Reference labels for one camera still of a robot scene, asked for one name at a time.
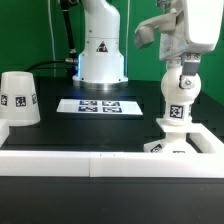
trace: cable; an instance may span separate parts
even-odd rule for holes
[[[126,74],[125,76],[128,76],[128,37],[129,37],[129,23],[130,23],[130,0],[128,0],[127,2],[128,6],[127,6],[127,31],[126,31],[126,63],[125,63],[125,71]]]
[[[53,60],[56,60],[55,56],[55,41],[54,41],[54,32],[52,26],[52,15],[51,15],[51,0],[48,0],[48,19],[49,19],[49,26],[50,26],[50,34],[51,34],[51,44],[52,44],[52,56]]]
[[[44,62],[40,62],[40,63],[37,63],[37,64],[34,64],[32,66],[30,66],[29,68],[27,68],[26,70],[24,70],[25,72],[29,72],[39,66],[42,66],[42,65],[49,65],[49,64],[56,64],[56,63],[65,63],[65,60],[54,60],[54,61],[44,61]]]
[[[63,69],[63,70],[66,70],[67,69],[67,67],[38,67],[38,68],[33,68],[33,69],[31,69],[31,70],[29,70],[29,71],[33,71],[33,70],[48,70],[48,69]]]

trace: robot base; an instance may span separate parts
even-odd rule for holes
[[[92,90],[115,90],[120,88],[126,88],[128,86],[127,78],[124,78],[122,81],[117,83],[92,83],[80,80],[75,76],[73,76],[72,79],[74,86]]]
[[[144,145],[144,151],[149,153],[186,153],[195,154],[196,150],[186,142],[186,134],[202,153],[221,153],[224,155],[224,144],[202,124],[189,122],[185,126],[174,126],[157,119],[157,123],[166,133],[166,138]]]

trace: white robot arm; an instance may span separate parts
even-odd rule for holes
[[[191,107],[201,89],[197,71],[201,54],[214,50],[217,44],[223,5],[224,0],[157,0],[165,14],[140,23],[135,30],[137,48],[149,46],[155,40],[155,29],[160,30],[160,60],[167,63],[161,82],[166,109],[160,119],[166,138],[146,144],[145,151],[182,148],[185,152],[191,148],[185,140],[192,127]]]
[[[127,85],[124,57],[119,51],[120,14],[106,0],[82,0],[85,11],[85,49],[73,83],[109,90]]]
[[[191,77],[185,76],[196,75],[200,55],[214,50],[220,33],[223,0],[158,0],[157,6],[165,14],[139,24],[135,31],[136,46],[150,45],[154,41],[154,30],[159,28],[162,33],[160,59],[167,60],[168,67],[181,59],[180,86],[193,88]]]

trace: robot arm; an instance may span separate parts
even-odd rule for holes
[[[135,43],[138,48],[146,46],[154,41],[151,36],[159,28],[160,59],[168,64],[179,60],[183,65],[180,86],[193,88],[192,77],[197,73],[201,54],[213,51],[218,41],[223,3],[223,0],[158,0],[157,6],[165,14],[140,23]]]

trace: black cable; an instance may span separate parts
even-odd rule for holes
[[[70,50],[72,50],[72,49],[75,49],[75,44],[74,44],[74,40],[73,40],[73,34],[72,34],[72,27],[71,27],[71,23],[70,23],[69,12],[68,11],[62,11],[62,12],[63,12],[64,20],[65,20],[65,27],[66,27],[67,38],[68,38],[68,45],[69,45]]]
[[[37,64],[34,64],[32,66],[30,66],[29,68],[25,69],[24,71],[25,72],[29,72],[39,66],[42,66],[42,65],[49,65],[49,64],[55,64],[55,63],[65,63],[65,60],[53,60],[53,61],[44,61],[44,62],[40,62],[40,63],[37,63]]]
[[[29,70],[29,71],[33,71],[33,70],[47,70],[47,69],[64,69],[64,70],[66,70],[67,69],[67,67],[37,67],[37,68],[33,68],[33,69],[31,69],[31,70]]]

